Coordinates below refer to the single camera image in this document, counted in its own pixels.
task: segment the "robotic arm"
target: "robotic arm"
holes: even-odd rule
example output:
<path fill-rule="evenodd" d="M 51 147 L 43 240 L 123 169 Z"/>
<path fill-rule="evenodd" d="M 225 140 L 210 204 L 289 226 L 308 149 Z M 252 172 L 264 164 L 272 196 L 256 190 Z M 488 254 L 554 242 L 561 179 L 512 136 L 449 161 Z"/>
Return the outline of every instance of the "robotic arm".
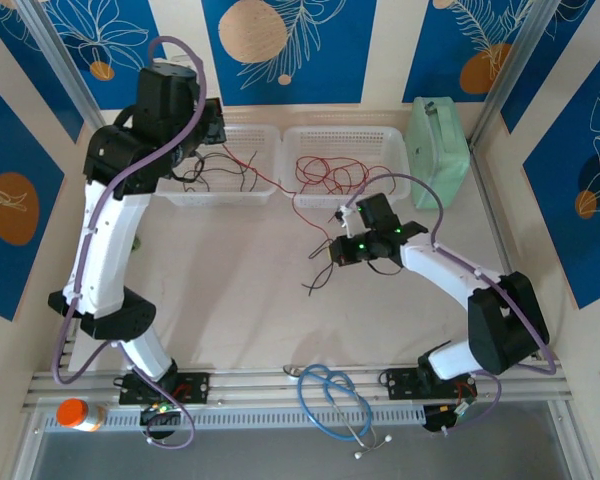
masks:
<path fill-rule="evenodd" d="M 331 259 L 339 266 L 389 258 L 400 267 L 427 278 L 453 297 L 468 315 L 468 338 L 436 347 L 418 359 L 418 378 L 424 390 L 459 375 L 486 370 L 498 375 L 538 350 L 538 345 L 496 289 L 482 278 L 499 279 L 498 285 L 520 307 L 546 344 L 544 318 L 529 279 L 519 272 L 502 275 L 473 266 L 452 250 L 432 245 L 428 231 L 416 222 L 401 225 L 384 194 L 357 202 L 367 232 L 343 235 L 330 245 Z M 475 274 L 462 264 L 469 265 Z"/>
<path fill-rule="evenodd" d="M 173 169 L 201 144 L 226 140 L 219 100 L 196 105 L 199 95 L 196 73 L 188 68 L 153 63 L 140 71 L 135 105 L 91 138 L 78 255 L 67 285 L 49 295 L 49 305 L 62 314 L 75 301 L 74 317 L 81 319 L 85 333 L 96 340 L 120 342 L 134 364 L 167 391 L 173 389 L 177 366 L 151 326 L 156 308 L 126 288 L 124 277 L 136 229 L 158 180 L 174 176 Z M 195 128 L 175 149 L 126 177 L 104 204 L 95 228 L 89 228 L 96 203 L 116 175 L 169 142 L 197 108 L 204 111 Z M 131 118 L 132 126 L 125 127 Z M 85 241 L 90 248 L 81 259 Z M 77 289 L 76 279 L 81 281 Z"/>

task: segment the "orange bottle cap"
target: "orange bottle cap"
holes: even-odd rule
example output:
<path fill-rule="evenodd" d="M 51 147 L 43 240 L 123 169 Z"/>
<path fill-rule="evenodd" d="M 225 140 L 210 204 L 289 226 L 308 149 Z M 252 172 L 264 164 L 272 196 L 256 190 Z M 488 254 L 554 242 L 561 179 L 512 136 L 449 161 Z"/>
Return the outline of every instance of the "orange bottle cap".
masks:
<path fill-rule="evenodd" d="M 75 427 L 84 422 L 88 413 L 89 407 L 86 402 L 78 398 L 70 398 L 58 407 L 56 420 L 63 427 Z"/>

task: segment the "green plastic container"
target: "green plastic container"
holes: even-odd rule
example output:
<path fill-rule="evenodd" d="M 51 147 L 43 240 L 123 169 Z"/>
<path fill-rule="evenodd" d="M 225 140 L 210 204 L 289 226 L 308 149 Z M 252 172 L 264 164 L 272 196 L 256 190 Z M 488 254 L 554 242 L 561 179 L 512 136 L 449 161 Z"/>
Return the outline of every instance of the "green plastic container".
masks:
<path fill-rule="evenodd" d="M 404 136 L 411 175 L 435 190 L 442 205 L 453 202 L 469 170 L 469 147 L 453 100 L 416 97 Z M 416 208 L 437 208 L 431 194 L 415 183 L 411 198 Z"/>

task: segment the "white plastic basket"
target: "white plastic basket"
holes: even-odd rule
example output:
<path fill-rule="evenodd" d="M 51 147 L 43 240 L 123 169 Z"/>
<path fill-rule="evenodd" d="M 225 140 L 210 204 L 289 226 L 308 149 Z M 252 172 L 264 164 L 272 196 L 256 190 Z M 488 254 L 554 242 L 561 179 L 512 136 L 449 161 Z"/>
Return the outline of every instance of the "white plastic basket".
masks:
<path fill-rule="evenodd" d="M 280 131 L 271 125 L 227 125 L 227 148 L 236 158 L 248 163 L 251 156 L 256 153 L 251 166 L 256 168 L 267 178 L 275 179 L 278 176 L 276 162 L 280 157 Z M 226 151 L 222 145 L 203 145 L 198 153 L 206 155 L 210 152 Z M 187 158 L 175 169 L 179 176 L 190 177 L 197 158 Z M 168 198 L 179 206 L 214 206 L 214 205 L 264 205 L 275 192 L 276 187 L 258 178 L 254 185 L 256 174 L 251 170 L 245 172 L 245 182 L 242 176 L 227 173 L 226 169 L 239 172 L 240 167 L 233 161 L 225 158 L 209 158 L 205 164 L 205 171 L 201 177 L 205 183 L 181 183 L 176 180 L 161 179 L 158 182 L 156 195 Z"/>
<path fill-rule="evenodd" d="M 282 139 L 282 165 L 280 181 L 282 186 L 292 192 L 299 192 L 304 186 L 296 178 L 296 161 L 303 156 L 322 158 L 350 157 L 362 162 L 366 167 L 384 166 L 393 173 L 409 173 L 407 149 L 402 134 L 391 127 L 293 127 L 287 130 Z M 348 163 L 346 160 L 331 161 L 330 166 L 336 168 Z M 351 169 L 352 184 L 363 178 L 360 169 Z M 387 173 L 384 169 L 376 169 L 370 177 Z M 373 182 L 365 190 L 365 195 L 385 193 L 389 203 L 409 195 L 410 182 L 386 178 Z M 304 208 L 336 209 L 351 197 L 352 189 L 347 195 L 330 194 L 325 185 L 309 185 L 303 193 L 298 193 L 295 202 Z"/>

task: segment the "ventilation grille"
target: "ventilation grille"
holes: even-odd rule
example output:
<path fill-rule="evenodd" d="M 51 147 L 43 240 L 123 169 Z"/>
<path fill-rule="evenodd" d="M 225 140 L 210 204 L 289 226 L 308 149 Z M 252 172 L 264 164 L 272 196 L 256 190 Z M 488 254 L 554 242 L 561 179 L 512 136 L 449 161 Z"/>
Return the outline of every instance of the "ventilation grille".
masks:
<path fill-rule="evenodd" d="M 365 415 L 356 407 L 341 407 L 350 425 L 362 425 Z M 327 427 L 343 426 L 338 414 L 331 407 L 312 409 L 320 423 Z M 303 428 L 313 427 L 311 420 L 299 408 L 207 410 L 191 412 L 197 430 L 245 430 L 260 428 Z M 110 411 L 101 431 L 124 431 L 139 429 L 140 412 L 137 410 Z M 424 425 L 424 408 L 415 405 L 385 406 L 373 409 L 374 426 Z M 175 418 L 171 425 L 152 427 L 152 430 L 165 428 L 188 428 Z M 45 431 L 72 431 L 61 427 L 50 414 L 45 423 Z"/>

